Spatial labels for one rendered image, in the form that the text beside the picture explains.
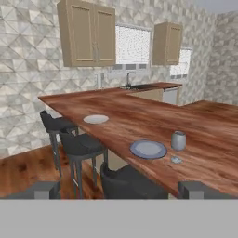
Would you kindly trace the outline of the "white dishwasher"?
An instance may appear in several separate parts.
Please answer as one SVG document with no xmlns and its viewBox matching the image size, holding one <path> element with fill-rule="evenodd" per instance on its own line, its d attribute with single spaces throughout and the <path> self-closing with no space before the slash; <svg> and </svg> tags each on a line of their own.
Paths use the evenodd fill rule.
<svg viewBox="0 0 238 238">
<path fill-rule="evenodd" d="M 174 88 L 166 88 L 163 92 L 163 102 L 168 104 L 177 104 L 179 89 L 177 87 Z"/>
</svg>

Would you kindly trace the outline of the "clear wine glass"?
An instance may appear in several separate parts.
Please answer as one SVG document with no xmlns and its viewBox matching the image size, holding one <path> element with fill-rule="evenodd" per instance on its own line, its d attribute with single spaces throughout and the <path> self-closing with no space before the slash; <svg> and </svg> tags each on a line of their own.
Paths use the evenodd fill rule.
<svg viewBox="0 0 238 238">
<path fill-rule="evenodd" d="M 174 154 L 171 161 L 174 164 L 180 164 L 182 160 L 179 158 L 179 152 L 183 151 L 186 147 L 186 134 L 182 131 L 175 131 L 171 136 L 171 148 Z"/>
</svg>

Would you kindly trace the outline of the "white paper towel holder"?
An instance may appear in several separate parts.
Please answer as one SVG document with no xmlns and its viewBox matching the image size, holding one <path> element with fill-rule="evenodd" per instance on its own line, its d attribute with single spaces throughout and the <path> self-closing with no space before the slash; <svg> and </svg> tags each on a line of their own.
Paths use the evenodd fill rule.
<svg viewBox="0 0 238 238">
<path fill-rule="evenodd" d="M 104 81 L 104 73 L 98 73 L 96 75 L 96 81 L 97 81 L 97 88 L 102 89 L 103 88 L 103 81 Z"/>
</svg>

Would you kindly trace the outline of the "beige double-door wall cupboard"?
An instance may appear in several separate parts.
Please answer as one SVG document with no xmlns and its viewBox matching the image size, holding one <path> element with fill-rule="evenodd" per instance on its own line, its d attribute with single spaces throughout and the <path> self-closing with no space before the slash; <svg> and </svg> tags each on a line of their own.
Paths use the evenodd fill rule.
<svg viewBox="0 0 238 238">
<path fill-rule="evenodd" d="M 57 3 L 65 67 L 115 64 L 115 9 L 83 0 Z"/>
</svg>

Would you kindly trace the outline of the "dark grey bar stool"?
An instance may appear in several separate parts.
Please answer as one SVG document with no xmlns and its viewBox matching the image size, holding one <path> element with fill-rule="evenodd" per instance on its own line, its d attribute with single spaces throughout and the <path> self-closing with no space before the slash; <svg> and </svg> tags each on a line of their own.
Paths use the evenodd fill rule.
<svg viewBox="0 0 238 238">
<path fill-rule="evenodd" d="M 57 135 L 63 128 L 67 128 L 70 131 L 73 131 L 75 134 L 78 134 L 79 133 L 78 126 L 75 125 L 70 120 L 66 119 L 65 117 L 53 118 L 51 114 L 48 113 L 47 111 L 41 111 L 40 117 L 45 127 L 45 130 L 50 138 L 55 167 L 59 171 L 59 173 L 61 173 Z"/>
<path fill-rule="evenodd" d="M 92 160 L 93 179 L 94 183 L 97 183 L 96 157 L 103 155 L 104 162 L 108 163 L 108 149 L 87 133 L 74 135 L 67 128 L 60 131 L 59 137 L 63 150 L 69 158 L 74 191 L 79 192 L 80 198 L 83 198 L 82 162 L 86 159 Z"/>
<path fill-rule="evenodd" d="M 168 192 L 131 165 L 111 170 L 103 162 L 100 178 L 106 199 L 167 199 Z"/>
</svg>

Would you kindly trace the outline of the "white window blind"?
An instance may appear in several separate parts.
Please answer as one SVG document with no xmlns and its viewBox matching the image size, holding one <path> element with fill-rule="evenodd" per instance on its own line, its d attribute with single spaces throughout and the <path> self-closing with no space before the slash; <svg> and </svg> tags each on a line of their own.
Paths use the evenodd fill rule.
<svg viewBox="0 0 238 238">
<path fill-rule="evenodd" d="M 115 26 L 116 63 L 148 64 L 151 32 L 122 25 Z"/>
<path fill-rule="evenodd" d="M 186 78 L 191 64 L 192 50 L 190 48 L 182 48 L 180 50 L 178 65 L 170 67 L 171 78 Z"/>
</svg>

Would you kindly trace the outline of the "blue-grey plate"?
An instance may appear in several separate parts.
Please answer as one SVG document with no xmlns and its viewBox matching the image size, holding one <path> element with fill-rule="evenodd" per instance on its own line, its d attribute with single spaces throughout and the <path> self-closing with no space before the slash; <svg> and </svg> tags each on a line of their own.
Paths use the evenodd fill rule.
<svg viewBox="0 0 238 238">
<path fill-rule="evenodd" d="M 159 159 L 167 154 L 167 148 L 161 142 L 151 140 L 137 140 L 130 145 L 130 151 L 143 159 Z"/>
</svg>

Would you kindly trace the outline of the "beige single-door wall cupboard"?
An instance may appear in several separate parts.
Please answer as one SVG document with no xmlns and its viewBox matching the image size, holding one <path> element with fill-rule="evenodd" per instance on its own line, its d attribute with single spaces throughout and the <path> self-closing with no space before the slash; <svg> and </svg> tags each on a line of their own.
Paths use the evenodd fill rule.
<svg viewBox="0 0 238 238">
<path fill-rule="evenodd" d="M 163 22 L 154 26 L 152 65 L 178 65 L 182 42 L 181 24 Z"/>
</svg>

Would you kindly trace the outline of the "beige base cupboard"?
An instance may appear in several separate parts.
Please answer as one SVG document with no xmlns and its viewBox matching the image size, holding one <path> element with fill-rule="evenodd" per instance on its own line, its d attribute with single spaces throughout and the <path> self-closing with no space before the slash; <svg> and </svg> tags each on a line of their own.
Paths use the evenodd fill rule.
<svg viewBox="0 0 238 238">
<path fill-rule="evenodd" d="M 163 89 L 154 89 L 131 93 L 131 96 L 154 101 L 163 101 Z"/>
</svg>

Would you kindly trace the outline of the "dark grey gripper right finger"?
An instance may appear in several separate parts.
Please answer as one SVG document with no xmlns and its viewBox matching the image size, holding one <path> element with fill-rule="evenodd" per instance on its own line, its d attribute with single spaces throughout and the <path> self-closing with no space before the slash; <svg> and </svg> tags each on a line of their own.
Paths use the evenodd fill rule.
<svg viewBox="0 0 238 238">
<path fill-rule="evenodd" d="M 182 199 L 235 199 L 235 196 L 210 188 L 200 181 L 180 181 L 178 191 Z"/>
</svg>

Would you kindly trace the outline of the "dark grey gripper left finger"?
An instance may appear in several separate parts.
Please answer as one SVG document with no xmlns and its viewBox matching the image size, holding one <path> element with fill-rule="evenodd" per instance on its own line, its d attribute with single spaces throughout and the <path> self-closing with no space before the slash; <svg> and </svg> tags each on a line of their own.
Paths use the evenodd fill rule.
<svg viewBox="0 0 238 238">
<path fill-rule="evenodd" d="M 6 199 L 59 199 L 60 198 L 60 183 L 58 181 L 37 181 L 25 191 L 15 192 Z"/>
</svg>

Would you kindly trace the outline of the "white plate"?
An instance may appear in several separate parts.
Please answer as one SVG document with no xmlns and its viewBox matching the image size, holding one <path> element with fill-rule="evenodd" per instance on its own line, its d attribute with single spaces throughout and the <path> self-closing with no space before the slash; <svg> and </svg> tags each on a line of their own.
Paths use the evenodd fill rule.
<svg viewBox="0 0 238 238">
<path fill-rule="evenodd" d="M 104 122 L 107 122 L 108 120 L 109 120 L 109 117 L 104 114 L 92 114 L 84 118 L 84 121 L 86 123 L 93 124 L 93 125 L 102 124 Z"/>
</svg>

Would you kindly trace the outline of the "dark sink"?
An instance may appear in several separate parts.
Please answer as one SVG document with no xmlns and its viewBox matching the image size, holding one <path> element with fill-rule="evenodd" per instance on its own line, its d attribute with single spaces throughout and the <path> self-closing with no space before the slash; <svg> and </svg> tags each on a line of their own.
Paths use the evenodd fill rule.
<svg viewBox="0 0 238 238">
<path fill-rule="evenodd" d="M 145 90 L 145 89 L 158 89 L 158 86 L 145 84 L 145 85 L 134 85 L 134 86 L 120 86 L 119 88 L 125 90 Z"/>
</svg>

